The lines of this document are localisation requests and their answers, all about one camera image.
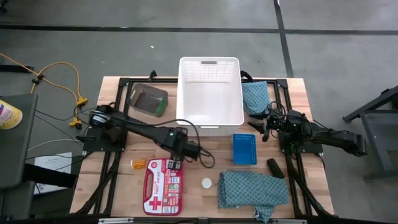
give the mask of blue container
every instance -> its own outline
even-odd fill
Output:
[[[256,136],[253,134],[233,134],[232,136],[234,164],[256,165]]]

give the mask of white bin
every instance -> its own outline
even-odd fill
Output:
[[[183,57],[177,87],[177,119],[186,119],[200,136],[230,136],[244,122],[239,60],[232,57]],[[186,122],[179,125],[195,130]]]

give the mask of gray floor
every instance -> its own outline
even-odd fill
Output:
[[[280,0],[287,29],[397,30],[394,0]],[[70,26],[277,28],[270,0],[12,0],[0,22]],[[362,124],[341,117],[398,83],[398,36],[288,35],[294,75],[304,78],[313,117],[335,129],[363,133]],[[81,74],[81,93],[95,105],[105,75],[176,75],[184,56],[237,57],[255,77],[286,77],[278,34],[211,34],[151,32],[49,32],[0,30],[0,52],[36,70],[57,61],[74,64]],[[76,88],[67,67],[46,75]],[[32,76],[0,74],[0,95],[27,93]],[[59,118],[72,114],[73,98],[63,90],[40,85],[38,110]],[[76,135],[66,121],[51,121]],[[35,120],[31,146],[67,136]],[[372,155],[357,158],[324,147],[326,174],[337,215],[398,222],[398,181],[365,184],[364,174],[377,171]],[[30,156],[81,153],[72,142],[55,143]]]

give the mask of wooden table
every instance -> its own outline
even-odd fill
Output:
[[[99,92],[98,105],[108,104],[115,100],[120,77],[104,77]],[[300,111],[312,120],[310,105],[308,103],[307,93],[305,91],[304,80],[301,78],[288,78],[289,93],[294,110]],[[152,83],[156,88],[166,90],[169,93],[169,105],[167,106],[163,117],[154,118],[149,115],[129,110],[129,116],[140,119],[147,123],[159,123],[175,119],[175,107],[177,100],[176,83]],[[269,95],[271,101],[274,98],[274,89],[269,86]],[[183,203],[182,212],[178,217],[208,217],[208,218],[252,218],[252,206],[243,206],[234,209],[220,209],[217,207],[217,184],[220,172],[226,170],[250,170],[253,172],[269,174],[271,172],[267,167],[266,160],[274,158],[282,171],[287,176],[285,157],[280,151],[278,139],[270,136],[267,142],[261,141],[261,135],[245,122],[241,126],[240,133],[251,133],[256,135],[257,144],[257,165],[256,166],[236,166],[232,160],[232,142],[231,137],[217,138],[202,137],[201,145],[209,150],[216,159],[216,164],[212,169],[206,169],[199,162],[184,163],[183,178]],[[142,209],[142,190],[144,184],[145,169],[133,170],[130,166],[131,159],[152,159],[168,158],[170,154],[160,149],[151,140],[133,133],[129,133],[126,149],[122,153],[118,179],[116,183],[112,216],[113,217],[145,217],[147,216]],[[101,167],[103,163],[103,152],[94,152],[87,157],[80,170],[78,183],[73,197],[71,212],[77,211],[88,200],[94,192],[100,179]],[[308,188],[312,191],[317,200],[330,213],[333,213],[328,183],[326,181],[323,164],[317,156],[313,154],[302,155],[305,176]],[[204,189],[201,186],[203,178],[209,177],[213,182],[210,189]],[[304,210],[303,196],[297,185],[298,200],[300,209]],[[103,195],[102,208],[106,205],[108,198],[108,188]],[[278,205],[275,208],[272,218],[292,218],[294,217],[291,197],[289,204]]]

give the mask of patterned fabric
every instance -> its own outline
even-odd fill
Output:
[[[263,112],[269,104],[267,82],[242,84],[243,107],[248,114]]]
[[[275,205],[287,204],[289,193],[284,179],[248,171],[226,171],[218,180],[218,207],[254,205],[254,217],[268,222]]]

